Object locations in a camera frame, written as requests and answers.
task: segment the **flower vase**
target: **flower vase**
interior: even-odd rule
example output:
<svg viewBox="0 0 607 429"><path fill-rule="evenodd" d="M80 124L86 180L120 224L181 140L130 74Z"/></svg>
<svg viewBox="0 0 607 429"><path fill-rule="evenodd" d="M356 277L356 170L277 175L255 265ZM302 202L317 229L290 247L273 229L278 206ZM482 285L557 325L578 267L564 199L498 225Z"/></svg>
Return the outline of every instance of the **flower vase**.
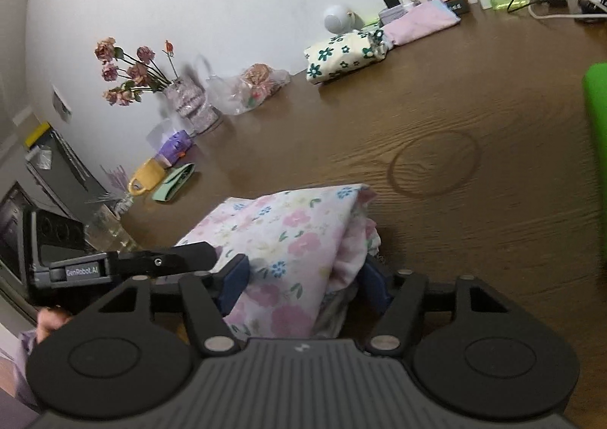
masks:
<svg viewBox="0 0 607 429"><path fill-rule="evenodd" d="M189 76L180 76L164 90L173 109L190 121L195 134L201 134L219 121L219 116L204 91Z"/></svg>

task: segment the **flower bouquet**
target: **flower bouquet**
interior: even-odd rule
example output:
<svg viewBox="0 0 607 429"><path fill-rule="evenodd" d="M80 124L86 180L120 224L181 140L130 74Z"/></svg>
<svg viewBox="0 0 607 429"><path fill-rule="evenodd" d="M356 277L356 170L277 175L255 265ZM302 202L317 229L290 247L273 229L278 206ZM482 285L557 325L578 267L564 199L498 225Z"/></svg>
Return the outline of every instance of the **flower bouquet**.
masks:
<svg viewBox="0 0 607 429"><path fill-rule="evenodd" d="M141 102L141 95L145 91L164 91L166 87L173 83L154 63L156 54L152 49L139 47L137 49L137 59L135 59L120 47L116 47L115 43L116 40L108 37L101 40L95 49L97 59L103 63L101 76L105 81L116 81L118 78L126 79L120 86L103 93L103 97L110 105L118 104L126 107L134 101ZM163 52L171 64L175 78L177 78L177 72L171 60L174 56L173 45L169 41L165 42ZM126 69L120 67L119 61L126 64Z"/></svg>

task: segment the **person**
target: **person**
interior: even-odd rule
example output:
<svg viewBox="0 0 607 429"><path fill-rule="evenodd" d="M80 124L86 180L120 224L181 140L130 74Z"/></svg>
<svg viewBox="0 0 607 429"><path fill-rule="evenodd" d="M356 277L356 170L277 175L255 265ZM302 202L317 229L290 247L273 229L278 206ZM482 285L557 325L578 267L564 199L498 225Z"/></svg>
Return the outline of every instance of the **person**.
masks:
<svg viewBox="0 0 607 429"><path fill-rule="evenodd" d="M19 335L19 351L14 360L14 398L0 390L0 429L20 429L30 425L39 413L34 394L25 378L25 364L31 351L72 319L62 308L44 308L38 312L36 329Z"/></svg>

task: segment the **white cloth with green flowers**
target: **white cloth with green flowers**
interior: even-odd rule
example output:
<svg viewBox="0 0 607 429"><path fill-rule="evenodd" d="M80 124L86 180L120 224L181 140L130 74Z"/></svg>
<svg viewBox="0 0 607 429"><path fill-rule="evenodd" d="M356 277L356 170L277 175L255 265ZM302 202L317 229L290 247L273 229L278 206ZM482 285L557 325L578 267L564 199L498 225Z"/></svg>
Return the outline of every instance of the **white cloth with green flowers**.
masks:
<svg viewBox="0 0 607 429"><path fill-rule="evenodd" d="M383 61L385 55L386 46L381 38L378 40L369 33L354 31L334 36L305 50L306 77L309 82L318 84Z"/></svg>

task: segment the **pink pouch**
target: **pink pouch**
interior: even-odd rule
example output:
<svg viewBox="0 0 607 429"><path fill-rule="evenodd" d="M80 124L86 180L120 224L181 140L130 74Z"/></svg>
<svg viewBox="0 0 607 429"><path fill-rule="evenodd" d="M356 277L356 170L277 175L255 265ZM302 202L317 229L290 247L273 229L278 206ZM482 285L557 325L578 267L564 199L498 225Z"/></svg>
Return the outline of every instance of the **pink pouch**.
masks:
<svg viewBox="0 0 607 429"><path fill-rule="evenodd" d="M388 23L383 30L394 45L404 45L456 25L461 20L441 0L431 0Z"/></svg>

